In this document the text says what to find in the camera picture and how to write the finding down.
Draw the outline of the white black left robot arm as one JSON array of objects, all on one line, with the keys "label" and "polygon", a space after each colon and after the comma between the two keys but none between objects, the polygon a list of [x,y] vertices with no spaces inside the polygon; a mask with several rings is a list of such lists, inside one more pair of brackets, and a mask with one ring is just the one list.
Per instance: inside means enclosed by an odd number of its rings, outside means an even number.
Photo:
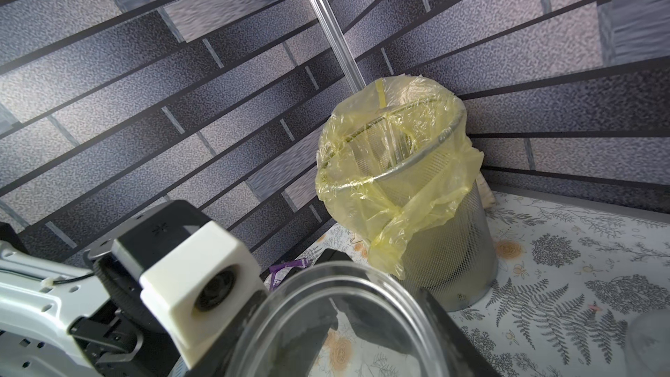
[{"label": "white black left robot arm", "polygon": [[10,373],[168,376],[225,370],[267,296],[245,245],[211,220],[135,219],[89,270],[1,244],[1,330],[31,348],[2,352]]}]

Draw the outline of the clear jar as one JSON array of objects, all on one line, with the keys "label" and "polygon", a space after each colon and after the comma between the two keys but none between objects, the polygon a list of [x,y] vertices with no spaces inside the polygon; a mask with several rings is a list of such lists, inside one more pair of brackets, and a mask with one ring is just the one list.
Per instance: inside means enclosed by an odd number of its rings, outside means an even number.
[{"label": "clear jar", "polygon": [[454,376],[438,329],[397,281],[353,262],[316,265],[256,309],[228,376]]}]

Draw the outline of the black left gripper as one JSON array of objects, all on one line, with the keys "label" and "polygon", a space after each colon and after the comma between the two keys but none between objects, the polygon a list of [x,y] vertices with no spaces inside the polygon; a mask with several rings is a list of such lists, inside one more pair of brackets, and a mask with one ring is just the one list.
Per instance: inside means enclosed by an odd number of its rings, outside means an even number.
[{"label": "black left gripper", "polygon": [[233,266],[216,274],[196,296],[192,312],[222,311],[232,315],[231,321],[215,324],[222,333],[193,368],[178,367],[178,350],[141,302],[139,282],[112,254],[101,256],[92,267],[110,300],[93,316],[76,319],[68,332],[102,376],[176,376],[178,371],[185,376],[224,376],[244,328],[268,298],[265,289],[234,296],[242,279]]}]

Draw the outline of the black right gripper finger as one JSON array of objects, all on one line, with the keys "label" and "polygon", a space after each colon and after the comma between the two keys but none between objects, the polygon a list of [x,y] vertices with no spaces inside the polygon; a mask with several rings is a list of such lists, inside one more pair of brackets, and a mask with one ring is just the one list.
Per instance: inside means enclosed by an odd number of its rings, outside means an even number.
[{"label": "black right gripper finger", "polygon": [[434,328],[449,376],[500,376],[427,290],[419,291],[418,304]]}]

